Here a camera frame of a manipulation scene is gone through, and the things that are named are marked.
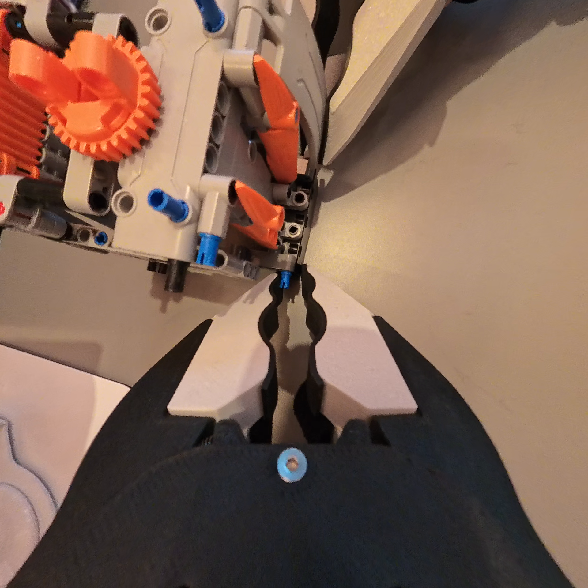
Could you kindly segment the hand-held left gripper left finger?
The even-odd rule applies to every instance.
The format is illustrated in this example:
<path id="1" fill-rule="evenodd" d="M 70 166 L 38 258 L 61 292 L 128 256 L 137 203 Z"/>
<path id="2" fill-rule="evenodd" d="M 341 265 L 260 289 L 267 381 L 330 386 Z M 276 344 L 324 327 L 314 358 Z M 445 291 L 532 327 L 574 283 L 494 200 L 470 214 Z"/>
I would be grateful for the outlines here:
<path id="1" fill-rule="evenodd" d="M 280 275 L 269 275 L 214 317 L 168 403 L 171 415 L 232 419 L 251 442 L 271 442 L 277 405 L 271 339 L 282 299 Z"/>

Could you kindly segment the grey curved toy brick panel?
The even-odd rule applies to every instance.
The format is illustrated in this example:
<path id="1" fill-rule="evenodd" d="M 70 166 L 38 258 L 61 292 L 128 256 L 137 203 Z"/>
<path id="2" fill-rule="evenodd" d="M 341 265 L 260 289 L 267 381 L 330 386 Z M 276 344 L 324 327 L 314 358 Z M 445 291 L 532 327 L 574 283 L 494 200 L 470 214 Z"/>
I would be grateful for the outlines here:
<path id="1" fill-rule="evenodd" d="M 300 107 L 306 141 L 305 174 L 319 167 L 326 108 L 326 78 L 306 7 L 312 1 L 239 1 L 233 49 L 262 55 L 280 75 Z"/>

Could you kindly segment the white metal board stand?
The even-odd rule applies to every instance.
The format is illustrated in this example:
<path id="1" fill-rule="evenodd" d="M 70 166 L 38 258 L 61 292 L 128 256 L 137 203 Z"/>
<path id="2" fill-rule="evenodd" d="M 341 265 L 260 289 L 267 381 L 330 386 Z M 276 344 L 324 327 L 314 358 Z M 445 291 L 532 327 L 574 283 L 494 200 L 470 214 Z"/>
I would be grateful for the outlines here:
<path id="1" fill-rule="evenodd" d="M 31 555 L 129 387 L 1 346 L 1 587 Z"/>

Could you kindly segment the grey orange toy brick model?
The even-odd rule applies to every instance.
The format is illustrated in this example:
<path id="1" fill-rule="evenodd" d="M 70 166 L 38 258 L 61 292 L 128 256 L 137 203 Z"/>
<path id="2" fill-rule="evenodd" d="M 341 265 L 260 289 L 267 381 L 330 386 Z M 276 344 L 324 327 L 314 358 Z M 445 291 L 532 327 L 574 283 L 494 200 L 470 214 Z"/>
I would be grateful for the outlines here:
<path id="1" fill-rule="evenodd" d="M 316 193 L 300 107 L 233 49 L 239 1 L 157 1 L 149 40 L 81 1 L 1 1 L 1 231 L 283 289 Z"/>

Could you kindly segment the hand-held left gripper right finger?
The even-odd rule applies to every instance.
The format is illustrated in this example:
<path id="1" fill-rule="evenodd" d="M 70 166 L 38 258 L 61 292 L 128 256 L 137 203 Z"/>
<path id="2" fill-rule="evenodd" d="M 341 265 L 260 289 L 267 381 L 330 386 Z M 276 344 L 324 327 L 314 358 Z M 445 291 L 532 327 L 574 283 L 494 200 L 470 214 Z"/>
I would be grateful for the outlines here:
<path id="1" fill-rule="evenodd" d="M 416 413 L 374 315 L 309 266 L 302 267 L 300 291 L 312 339 L 300 387 L 305 441 L 330 443 L 351 420 Z"/>

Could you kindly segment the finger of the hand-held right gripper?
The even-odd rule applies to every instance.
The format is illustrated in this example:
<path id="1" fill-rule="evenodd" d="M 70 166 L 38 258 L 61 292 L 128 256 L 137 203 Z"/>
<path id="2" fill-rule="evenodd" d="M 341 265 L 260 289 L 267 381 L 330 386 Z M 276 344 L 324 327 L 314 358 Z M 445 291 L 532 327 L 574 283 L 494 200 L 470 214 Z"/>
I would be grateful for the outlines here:
<path id="1" fill-rule="evenodd" d="M 317 1 L 327 103 L 319 161 L 342 153 L 446 7 L 445 1 Z"/>

